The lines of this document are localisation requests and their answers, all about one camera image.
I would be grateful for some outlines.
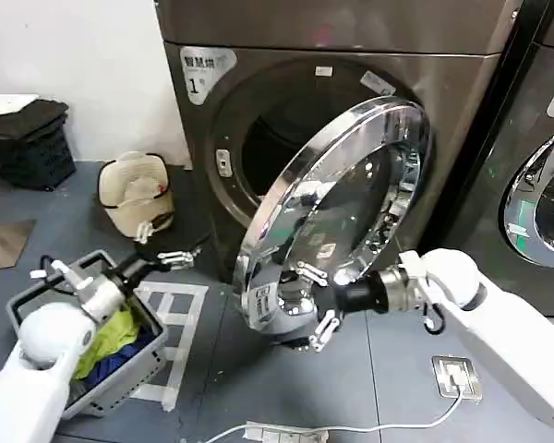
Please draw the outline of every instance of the white cable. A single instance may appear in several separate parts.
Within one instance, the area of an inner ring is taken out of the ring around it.
[[[461,387],[458,387],[458,391],[459,391],[458,398],[453,402],[450,409],[448,409],[444,415],[442,415],[434,422],[427,423],[425,425],[378,425],[374,427],[324,426],[324,427],[317,427],[317,428],[308,429],[308,430],[300,430],[299,428],[294,428],[289,426],[278,426],[278,425],[238,425],[226,431],[223,431],[221,434],[218,434],[215,437],[210,438],[205,443],[214,443],[220,438],[224,438],[225,436],[228,436],[233,432],[239,431],[241,429],[249,429],[249,428],[254,428],[254,429],[262,428],[270,431],[287,432],[289,434],[317,434],[325,431],[347,431],[347,432],[359,432],[359,433],[366,434],[370,432],[381,431],[383,429],[430,429],[431,427],[439,426],[440,424],[445,422],[455,412],[457,407],[464,399],[464,390]]]

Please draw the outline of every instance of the electrical outlet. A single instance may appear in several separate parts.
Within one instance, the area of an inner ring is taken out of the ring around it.
[[[464,391],[464,400],[481,401],[480,379],[472,362],[463,357],[436,355],[432,359],[433,370],[440,389],[441,397],[457,399],[459,391],[455,383]]]
[[[262,443],[327,443],[329,433],[327,431],[317,434],[303,434],[308,431],[304,427],[287,426],[292,432],[276,431],[271,425],[255,422],[247,422],[253,425],[244,432],[247,440],[260,441]]]

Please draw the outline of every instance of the laundry basket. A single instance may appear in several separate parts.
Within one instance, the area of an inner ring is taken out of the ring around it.
[[[72,266],[83,269],[96,278],[104,269],[115,266],[106,252],[97,250],[79,259]],[[66,284],[61,273],[48,278],[50,284],[39,282],[27,291],[15,295],[6,304],[6,313],[18,334],[18,329],[26,316],[48,303],[64,302],[79,307],[76,296],[56,293],[54,286]],[[80,413],[103,417],[114,411],[141,386],[154,377],[165,365],[164,346],[168,338],[168,328],[151,309],[150,305],[137,296],[126,303],[142,328],[151,333],[151,341],[136,355],[109,374],[103,381],[88,390],[82,389],[79,380],[70,382],[70,393],[66,409],[62,414],[65,420]]]
[[[166,163],[157,154],[132,151],[106,163],[99,173],[98,194],[102,207],[126,237],[135,237],[140,223],[174,212]],[[154,231],[172,222],[169,217]]]
[[[0,178],[13,186],[53,191],[76,171],[64,133],[67,105],[37,100],[0,115]]]

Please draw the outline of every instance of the clothing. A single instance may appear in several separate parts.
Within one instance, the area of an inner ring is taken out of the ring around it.
[[[140,329],[139,335],[133,343],[123,346],[117,353],[103,358],[94,365],[89,374],[82,379],[84,388],[86,390],[94,388],[109,377],[109,375],[113,374],[117,368],[144,349],[152,340],[154,340],[154,336],[150,331],[144,328]]]
[[[138,333],[139,323],[134,320],[130,310],[115,312],[98,331],[89,350],[80,358],[74,379],[85,378],[102,359],[134,342]]]
[[[17,113],[0,115],[0,140],[35,140],[41,136],[42,129],[63,119],[66,120],[67,104],[39,99],[22,108]]]

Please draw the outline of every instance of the floor socket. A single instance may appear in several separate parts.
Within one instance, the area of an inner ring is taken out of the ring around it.
[[[454,376],[454,379],[465,381],[464,400],[482,400],[480,379],[469,359],[436,355],[432,361],[441,397],[448,399],[458,398],[458,389],[451,381],[451,376]]]

